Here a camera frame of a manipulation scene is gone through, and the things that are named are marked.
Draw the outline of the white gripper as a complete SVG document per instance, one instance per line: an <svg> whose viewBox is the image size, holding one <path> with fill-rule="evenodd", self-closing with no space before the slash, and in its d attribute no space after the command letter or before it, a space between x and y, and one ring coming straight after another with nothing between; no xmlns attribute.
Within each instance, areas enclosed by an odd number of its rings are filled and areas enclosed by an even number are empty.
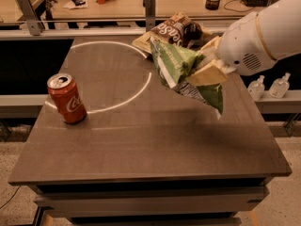
<svg viewBox="0 0 301 226"><path fill-rule="evenodd" d="M240 75L253 75L273 68L277 62L264 41L257 12L234 22L221 38L216 36L209 40L198 52L218 53L221 59L213 59L190 74L186 81L193 86L223 83L235 71Z"/></svg>

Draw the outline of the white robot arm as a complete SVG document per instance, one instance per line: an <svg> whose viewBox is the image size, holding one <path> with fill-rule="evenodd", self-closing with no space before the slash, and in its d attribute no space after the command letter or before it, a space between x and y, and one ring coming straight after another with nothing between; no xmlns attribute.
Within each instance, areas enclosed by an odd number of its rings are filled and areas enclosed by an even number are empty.
<svg viewBox="0 0 301 226"><path fill-rule="evenodd" d="M218 39L217 58L186 78L194 86L219 84L227 74L250 76L301 53L301 0L279 0L234 22Z"/></svg>

